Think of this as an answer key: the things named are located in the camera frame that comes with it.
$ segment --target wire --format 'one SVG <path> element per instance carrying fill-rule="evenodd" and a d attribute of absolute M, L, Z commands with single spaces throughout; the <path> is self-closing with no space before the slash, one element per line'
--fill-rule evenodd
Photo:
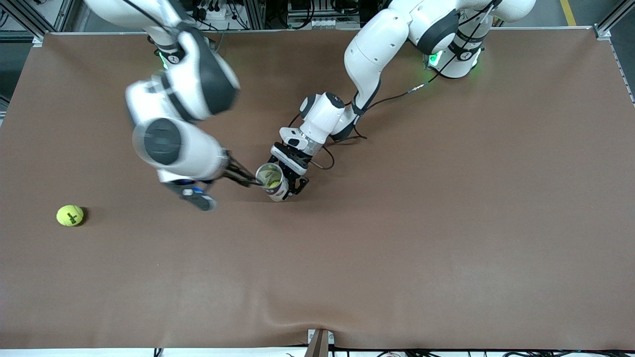
<path fill-rule="evenodd" d="M 494 0 L 492 0 L 492 1 L 490 2 L 490 4 L 486 7 L 486 9 L 487 9 L 487 8 L 489 8 L 489 7 L 490 7 L 493 3 L 494 3 Z M 463 49 L 465 48 L 465 46 L 467 46 L 467 44 L 468 44 L 468 43 L 469 43 L 469 41 L 472 39 L 472 37 L 474 37 L 474 34 L 476 33 L 476 31 L 478 30 L 478 28 L 479 28 L 480 26 L 481 26 L 481 24 L 479 23 L 479 24 L 478 24 L 478 25 L 474 28 L 474 30 L 472 31 L 472 33 L 470 34 L 470 36 L 468 36 L 467 41 L 465 41 L 465 43 L 463 44 L 463 46 L 461 46 L 461 50 L 463 50 Z M 419 90 L 419 89 L 421 89 L 421 88 L 423 88 L 423 87 L 427 86 L 428 84 L 430 84 L 430 82 L 432 82 L 433 80 L 435 80 L 435 79 L 436 79 L 436 78 L 437 78 L 437 77 L 438 77 L 438 76 L 439 76 L 439 75 L 443 72 L 443 70 L 445 69 L 445 67 L 447 67 L 447 66 L 448 66 L 448 65 L 449 65 L 449 64 L 450 64 L 450 63 L 454 60 L 454 58 L 456 58 L 456 57 L 457 57 L 457 55 L 456 55 L 456 53 L 455 53 L 455 54 L 454 54 L 454 56 L 452 56 L 452 58 L 451 58 L 451 59 L 450 59 L 450 60 L 449 60 L 449 61 L 448 61 L 448 62 L 447 62 L 447 63 L 446 63 L 446 64 L 445 64 L 445 65 L 444 65 L 444 66 L 443 66 L 440 70 L 438 70 L 438 71 L 437 71 L 437 73 L 436 73 L 436 74 L 435 74 L 432 78 L 430 78 L 428 81 L 426 81 L 426 82 L 424 82 L 424 83 L 422 83 L 422 84 L 420 84 L 420 85 L 418 85 L 418 86 L 416 86 L 416 87 L 414 87 L 414 88 L 412 88 L 412 89 L 410 89 L 410 90 L 408 90 L 408 91 L 405 91 L 405 92 L 404 92 L 404 93 L 402 93 L 402 94 L 395 95 L 394 97 L 389 97 L 389 98 L 384 98 L 384 99 L 381 99 L 381 100 L 379 100 L 378 102 L 375 102 L 375 103 L 371 104 L 368 108 L 366 108 L 366 110 L 364 111 L 364 113 L 365 113 L 365 112 L 367 112 L 367 111 L 369 111 L 372 107 L 376 106 L 377 104 L 380 104 L 380 103 L 383 103 L 383 102 L 387 102 L 388 100 L 393 100 L 393 99 L 401 98 L 401 97 L 403 97 L 403 96 L 405 96 L 405 95 L 408 95 L 408 94 L 410 94 L 410 93 L 412 93 L 412 92 L 414 92 L 414 91 L 416 91 L 416 90 Z"/>
<path fill-rule="evenodd" d="M 426 350 L 426 349 L 419 349 L 419 348 L 404 350 L 406 354 L 412 354 L 414 355 L 414 357 L 439 357 L 438 355 L 432 353 L 432 351 Z"/>
<path fill-rule="evenodd" d="M 214 29 L 215 31 L 220 31 L 218 28 L 216 28 L 214 25 L 210 24 L 209 22 L 205 22 L 203 20 L 199 20 L 201 22 L 201 24 L 209 27 L 209 30 Z"/>
<path fill-rule="evenodd" d="M 315 165 L 317 168 L 319 168 L 320 170 L 331 170 L 333 168 L 333 166 L 335 166 L 335 156 L 333 156 L 333 153 L 331 153 L 331 151 L 329 151 L 329 149 L 326 148 L 325 145 L 322 145 L 322 149 L 324 149 L 324 151 L 326 151 L 329 156 L 331 156 L 331 166 L 329 167 L 322 167 L 321 165 L 313 162 L 313 160 L 309 161 L 310 163 L 312 163 L 313 165 Z"/>
<path fill-rule="evenodd" d="M 236 6 L 236 3 L 234 2 L 234 0 L 229 0 L 227 2 L 227 6 L 229 7 L 229 11 L 232 12 L 232 15 L 236 16 L 236 22 L 245 30 L 249 30 L 249 27 L 245 24 L 245 22 L 243 21 L 243 18 L 240 16 L 240 12 L 238 12 L 238 7 Z"/>
<path fill-rule="evenodd" d="M 152 17 L 150 14 L 148 14 L 147 12 L 145 12 L 144 9 L 141 9 L 139 6 L 137 6 L 136 4 L 132 3 L 130 0 L 122 0 L 124 3 L 132 6 L 135 10 L 139 11 L 143 16 L 149 18 L 152 22 L 154 22 L 157 26 L 159 26 L 160 28 L 162 28 L 166 33 L 170 33 L 168 31 L 168 29 L 162 24 L 160 23 L 157 19 L 155 19 L 154 17 Z"/>
<path fill-rule="evenodd" d="M 484 7 L 484 8 L 482 8 L 482 9 L 480 9 L 480 10 L 479 10 L 479 11 L 478 11 L 478 12 L 477 12 L 474 16 L 472 16 L 472 17 L 468 18 L 467 20 L 465 20 L 465 21 L 461 22 L 461 23 L 459 24 L 459 26 L 461 26 L 461 25 L 465 25 L 465 24 L 467 24 L 468 22 L 470 22 L 470 21 L 474 20 L 475 18 L 477 18 L 477 17 L 478 17 L 478 15 L 480 15 L 480 14 L 484 13 L 486 10 L 489 10 L 489 9 L 490 9 L 490 8 L 494 5 L 494 3 L 495 3 L 495 1 L 490 1 L 490 3 L 489 3 L 489 4 L 487 4 L 487 6 L 485 6 L 485 7 Z"/>
<path fill-rule="evenodd" d="M 330 143 L 325 144 L 326 146 L 333 146 L 333 145 L 353 145 L 355 144 L 354 142 L 349 143 L 349 144 L 343 144 L 344 142 L 350 141 L 350 140 L 354 140 L 354 139 L 364 139 L 366 137 L 361 137 L 359 135 L 353 136 L 353 137 L 347 137 L 347 138 L 343 138 L 342 140 L 337 140 L 337 141 L 333 141 Z"/>
<path fill-rule="evenodd" d="M 298 117 L 300 116 L 300 113 L 296 114 L 295 117 L 293 117 L 293 119 L 291 120 L 291 122 L 289 123 L 289 125 L 287 125 L 287 128 L 291 128 L 291 125 L 293 125 L 293 122 L 298 119 Z"/>
<path fill-rule="evenodd" d="M 304 21 L 302 22 L 302 25 L 298 26 L 298 27 L 293 27 L 293 26 L 289 26 L 288 23 L 286 23 L 286 21 L 284 21 L 282 19 L 282 14 L 285 13 L 284 9 L 282 10 L 282 12 L 280 12 L 280 4 L 284 3 L 284 1 L 279 0 L 277 3 L 277 9 L 278 9 L 278 21 L 280 21 L 280 23 L 285 27 L 285 29 L 291 29 L 291 30 L 299 30 L 299 29 L 303 29 L 304 27 L 306 27 L 307 25 L 309 25 L 311 23 L 311 20 L 313 20 L 313 17 L 315 15 L 316 12 L 316 6 L 313 3 L 313 0 L 307 0 L 307 18 L 304 19 Z"/>
<path fill-rule="evenodd" d="M 220 45 L 223 44 L 223 38 L 225 38 L 225 32 L 227 30 L 223 30 L 223 33 L 220 35 L 220 40 L 218 41 L 218 47 L 216 47 L 215 52 L 218 52 L 220 50 Z"/>
<path fill-rule="evenodd" d="M 352 15 L 352 14 L 355 14 L 355 13 L 359 12 L 359 2 L 357 2 L 357 6 L 355 6 L 354 9 L 346 10 L 346 9 L 338 8 L 335 5 L 335 0 L 331 0 L 331 7 L 333 8 L 333 10 L 341 13 L 342 15 Z"/>
<path fill-rule="evenodd" d="M 357 124 L 355 124 L 355 125 L 353 126 L 353 130 L 355 130 L 355 134 L 357 134 L 357 135 L 358 135 L 358 138 L 362 138 L 362 139 L 364 139 L 364 140 L 367 140 L 367 139 L 368 139 L 368 137 L 365 137 L 364 135 L 360 134 L 360 133 L 359 133 L 359 131 L 357 131 Z"/>

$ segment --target black cable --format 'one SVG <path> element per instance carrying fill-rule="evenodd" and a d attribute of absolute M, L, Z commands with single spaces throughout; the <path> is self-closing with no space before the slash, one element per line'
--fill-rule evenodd
<path fill-rule="evenodd" d="M 359 135 L 355 135 L 353 137 L 347 137 L 347 138 L 343 138 L 342 140 L 337 140 L 337 141 L 333 141 L 329 144 L 325 144 L 327 146 L 333 146 L 333 145 L 352 145 L 354 143 L 350 143 L 350 144 L 343 144 L 344 142 L 350 141 L 350 140 L 354 140 L 354 139 L 367 139 L 367 137 L 361 137 Z"/>
<path fill-rule="evenodd" d="M 245 30 L 249 30 L 249 27 L 245 24 L 245 22 L 243 21 L 243 18 L 240 16 L 240 12 L 238 12 L 238 7 L 236 6 L 236 3 L 234 2 L 234 0 L 229 0 L 227 2 L 227 6 L 229 7 L 229 11 L 232 12 L 232 15 L 236 16 L 236 22 Z"/>
<path fill-rule="evenodd" d="M 218 28 L 216 28 L 214 25 L 210 24 L 209 22 L 205 22 L 205 21 L 203 21 L 203 20 L 199 20 L 199 21 L 201 22 L 201 24 L 203 24 L 203 25 L 205 25 L 205 26 L 209 27 L 209 29 L 208 29 L 208 30 L 212 30 L 212 29 L 214 29 L 214 31 L 220 31 Z"/>
<path fill-rule="evenodd" d="M 472 33 L 470 34 L 470 36 L 468 36 L 467 41 L 465 41 L 465 43 L 463 44 L 463 46 L 461 46 L 461 50 L 463 50 L 463 49 L 465 48 L 465 46 L 467 46 L 467 44 L 468 44 L 468 43 L 469 43 L 469 41 L 472 39 L 472 37 L 474 37 L 474 34 L 476 33 L 476 31 L 478 30 L 478 28 L 479 28 L 480 26 L 481 26 L 481 24 L 478 24 L 478 25 L 474 28 L 474 30 L 472 31 Z M 384 98 L 384 99 L 381 99 L 381 100 L 379 100 L 378 102 L 375 102 L 375 103 L 371 104 L 368 108 L 366 108 L 366 110 L 364 111 L 364 113 L 365 113 L 365 112 L 367 112 L 367 111 L 369 111 L 372 107 L 376 106 L 376 105 L 377 105 L 377 104 L 379 104 L 379 103 L 383 103 L 383 102 L 386 102 L 386 101 L 388 101 L 388 100 L 393 100 L 393 99 L 401 98 L 401 97 L 403 97 L 403 96 L 405 96 L 405 95 L 408 95 L 408 94 L 410 94 L 410 93 L 414 92 L 415 90 L 418 90 L 419 88 L 421 88 L 421 87 L 423 87 L 423 86 L 427 86 L 428 84 L 430 84 L 430 82 L 432 82 L 433 80 L 435 80 L 435 79 L 436 79 L 436 78 L 437 78 L 437 77 L 438 77 L 438 76 L 439 76 L 439 75 L 443 72 L 443 70 L 445 69 L 445 67 L 447 67 L 450 63 L 452 63 L 452 61 L 453 61 L 453 60 L 454 60 L 454 58 L 456 58 L 456 57 L 457 57 L 457 55 L 456 55 L 456 53 L 455 53 L 455 54 L 454 54 L 454 56 L 452 56 L 452 58 L 451 58 L 451 59 L 450 59 L 450 60 L 449 60 L 449 61 L 448 61 L 448 62 L 447 62 L 447 63 L 446 63 L 446 64 L 445 64 L 445 65 L 444 65 L 444 66 L 443 66 L 443 67 L 442 67 L 442 68 L 441 68 L 441 69 L 440 69 L 440 70 L 439 70 L 439 71 L 438 71 L 438 72 L 437 72 L 437 73 L 436 73 L 436 74 L 435 74 L 432 78 L 430 78 L 430 80 L 428 80 L 428 81 L 424 82 L 423 84 L 420 84 L 420 85 L 418 85 L 418 86 L 416 86 L 416 87 L 414 87 L 414 88 L 412 88 L 412 89 L 410 89 L 410 90 L 408 90 L 408 91 L 405 91 L 405 92 L 404 92 L 404 93 L 402 93 L 402 94 L 395 95 L 394 97 L 389 97 L 389 98 Z"/>
<path fill-rule="evenodd" d="M 160 28 L 162 28 L 166 33 L 170 33 L 168 31 L 168 29 L 161 24 L 157 19 L 155 19 L 154 17 L 152 17 L 150 14 L 148 14 L 147 12 L 145 12 L 144 9 L 141 9 L 139 6 L 137 6 L 136 4 L 132 3 L 130 0 L 122 0 L 124 3 L 132 6 L 135 10 L 139 11 L 143 16 L 149 18 L 152 22 L 154 22 L 157 26 L 159 26 Z"/>
<path fill-rule="evenodd" d="M 359 133 L 359 131 L 357 131 L 357 125 L 354 125 L 354 126 L 353 126 L 353 130 L 355 130 L 355 134 L 357 134 L 357 135 L 358 135 L 358 138 L 362 138 L 362 139 L 364 139 L 364 140 L 367 140 L 367 139 L 368 139 L 368 137 L 365 137 L 364 135 L 360 134 L 360 133 Z"/>
<path fill-rule="evenodd" d="M 289 125 L 287 125 L 287 128 L 291 128 L 291 125 L 293 125 L 293 122 L 298 119 L 298 117 L 300 116 L 300 113 L 296 114 L 295 117 L 293 117 L 293 119 L 291 120 L 291 122 L 289 123 Z"/>
<path fill-rule="evenodd" d="M 489 3 L 489 4 L 487 4 L 487 6 L 485 6 L 485 7 L 484 7 L 484 8 L 482 8 L 482 9 L 480 9 L 480 10 L 479 10 L 479 11 L 478 11 L 478 12 L 477 12 L 474 16 L 472 16 L 472 17 L 468 18 L 467 20 L 465 20 L 465 21 L 461 22 L 461 23 L 459 24 L 459 26 L 461 26 L 461 25 L 465 25 L 465 24 L 467 24 L 468 22 L 470 22 L 470 21 L 474 20 L 475 18 L 477 18 L 477 17 L 478 17 L 478 15 L 480 15 L 480 14 L 484 13 L 486 10 L 489 10 L 489 8 L 490 8 L 492 5 L 494 5 L 494 3 L 495 3 L 495 2 L 496 2 L 496 1 L 494 1 L 494 0 L 493 0 L 493 1 L 490 1 L 490 3 Z"/>
<path fill-rule="evenodd" d="M 420 348 L 415 348 L 411 351 L 416 357 L 440 357 L 434 353 L 432 353 L 432 351 L 434 350 L 426 350 L 426 349 L 420 349 Z"/>
<path fill-rule="evenodd" d="M 345 10 L 345 9 L 338 8 L 337 6 L 335 6 L 335 0 L 331 0 L 331 7 L 333 8 L 333 10 L 341 13 L 342 15 L 353 15 L 353 14 L 359 12 L 359 3 L 357 3 L 357 6 L 354 9 Z"/>
<path fill-rule="evenodd" d="M 532 357 L 533 355 L 520 353 L 520 352 L 516 352 L 516 351 L 511 351 L 511 352 L 505 353 L 503 355 L 503 357 L 511 357 L 511 356 Z"/>
<path fill-rule="evenodd" d="M 319 168 L 320 170 L 331 170 L 333 168 L 333 166 L 335 166 L 335 156 L 333 156 L 333 153 L 326 148 L 326 145 L 322 145 L 322 149 L 324 149 L 324 151 L 326 151 L 328 153 L 329 156 L 331 156 L 331 166 L 329 167 L 323 167 L 315 162 L 313 162 L 313 160 L 311 160 L 310 162 L 315 165 L 317 168 Z"/>
<path fill-rule="evenodd" d="M 291 30 L 303 29 L 304 27 L 306 27 L 307 25 L 311 23 L 311 20 L 313 20 L 313 17 L 316 13 L 316 7 L 315 7 L 315 4 L 313 3 L 313 0 L 307 0 L 307 18 L 304 19 L 304 21 L 302 22 L 302 25 L 298 27 L 289 26 L 289 24 L 282 19 L 282 15 L 285 13 L 285 11 L 288 13 L 288 10 L 282 9 L 282 12 L 281 12 L 280 11 L 281 3 L 284 4 L 284 1 L 279 0 L 277 3 L 277 18 L 278 18 L 278 21 L 280 21 L 280 23 L 285 27 L 285 29 L 291 29 Z"/>

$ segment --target logo on tennis ball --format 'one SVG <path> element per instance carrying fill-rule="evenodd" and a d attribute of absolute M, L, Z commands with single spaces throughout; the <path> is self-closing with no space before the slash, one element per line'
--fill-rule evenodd
<path fill-rule="evenodd" d="M 70 213 L 66 213 L 66 214 L 69 216 L 71 223 L 73 223 L 73 224 L 77 223 L 77 221 L 75 220 L 75 218 L 77 217 L 76 215 L 73 216 Z"/>

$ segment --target floor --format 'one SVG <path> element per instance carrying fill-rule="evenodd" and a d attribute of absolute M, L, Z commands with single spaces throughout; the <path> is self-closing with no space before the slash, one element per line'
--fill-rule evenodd
<path fill-rule="evenodd" d="M 527 17 L 504 26 L 592 25 L 606 16 L 617 3 L 618 0 L 537 0 L 533 11 Z M 78 20 L 75 21 L 73 29 L 86 32 L 131 31 L 131 29 L 112 25 L 93 13 L 82 11 L 79 11 Z M 625 77 L 631 83 L 635 83 L 635 11 L 630 12 L 612 29 L 611 33 Z M 30 43 L 2 43 L 0 37 L 0 95 L 11 98 L 30 47 Z"/>

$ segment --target brown table cover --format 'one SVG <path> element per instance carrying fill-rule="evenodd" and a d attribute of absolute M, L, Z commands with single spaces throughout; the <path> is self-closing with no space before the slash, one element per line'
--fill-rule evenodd
<path fill-rule="evenodd" d="M 243 88 L 200 127 L 255 171 L 354 32 L 226 35 Z M 213 213 L 131 146 L 145 36 L 47 35 L 0 129 L 0 347 L 635 349 L 635 110 L 591 30 L 497 30 L 458 80 L 378 105 L 301 196 Z M 405 44 L 377 99 L 430 78 Z M 324 165 L 329 157 L 316 158 Z M 55 220 L 88 207 L 81 227 Z"/>

